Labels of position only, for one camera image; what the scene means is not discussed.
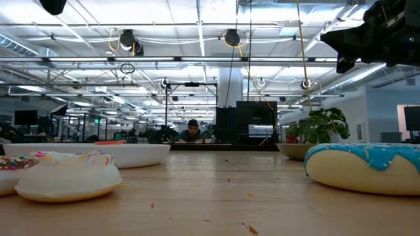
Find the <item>metal pipe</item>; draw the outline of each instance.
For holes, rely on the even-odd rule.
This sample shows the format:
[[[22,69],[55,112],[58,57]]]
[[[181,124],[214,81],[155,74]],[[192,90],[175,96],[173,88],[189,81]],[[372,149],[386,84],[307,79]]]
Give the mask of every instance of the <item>metal pipe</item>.
[[[0,24],[2,28],[63,28],[60,24]],[[115,28],[115,29],[137,29],[137,28],[156,28],[156,27],[196,27],[197,23],[163,23],[163,24],[68,24],[71,29],[104,29],[104,28]],[[218,28],[235,28],[235,23],[203,23],[203,27],[218,27]],[[238,28],[248,28],[248,23],[238,23]],[[277,22],[267,23],[253,23],[254,28],[268,28],[278,29],[282,26]]]

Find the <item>person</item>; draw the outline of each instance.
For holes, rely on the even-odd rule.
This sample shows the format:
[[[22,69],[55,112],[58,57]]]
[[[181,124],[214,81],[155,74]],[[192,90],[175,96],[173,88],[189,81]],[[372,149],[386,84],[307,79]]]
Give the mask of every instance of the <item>person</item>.
[[[198,128],[198,122],[195,119],[192,119],[188,122],[188,129],[182,131],[176,138],[175,142],[177,143],[203,143],[204,135],[201,133]]]

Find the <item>donut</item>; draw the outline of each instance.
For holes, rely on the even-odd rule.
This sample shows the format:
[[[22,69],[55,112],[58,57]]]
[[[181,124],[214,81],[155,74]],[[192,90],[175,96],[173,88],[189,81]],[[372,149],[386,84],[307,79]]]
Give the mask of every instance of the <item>donut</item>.
[[[22,173],[38,163],[37,158],[0,156],[0,196],[16,193],[14,187],[18,184]]]
[[[114,157],[99,151],[79,155],[43,152],[39,160],[15,187],[20,196],[32,201],[81,201],[107,194],[122,182]]]
[[[384,195],[420,195],[420,146],[320,144],[306,153],[306,175],[343,189]]]

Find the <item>plant pot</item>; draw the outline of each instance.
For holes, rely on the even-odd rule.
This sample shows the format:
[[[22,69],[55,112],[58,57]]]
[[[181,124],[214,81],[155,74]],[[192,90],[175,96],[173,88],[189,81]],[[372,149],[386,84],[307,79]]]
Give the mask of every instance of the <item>plant pot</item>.
[[[306,152],[315,144],[277,144],[279,151],[292,160],[304,161]]]

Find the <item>dark hair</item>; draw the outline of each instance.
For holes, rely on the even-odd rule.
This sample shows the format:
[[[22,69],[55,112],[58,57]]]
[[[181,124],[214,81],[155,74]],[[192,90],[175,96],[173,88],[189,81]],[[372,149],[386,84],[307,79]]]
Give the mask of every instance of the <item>dark hair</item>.
[[[195,119],[192,119],[188,122],[189,127],[198,127],[198,122]]]

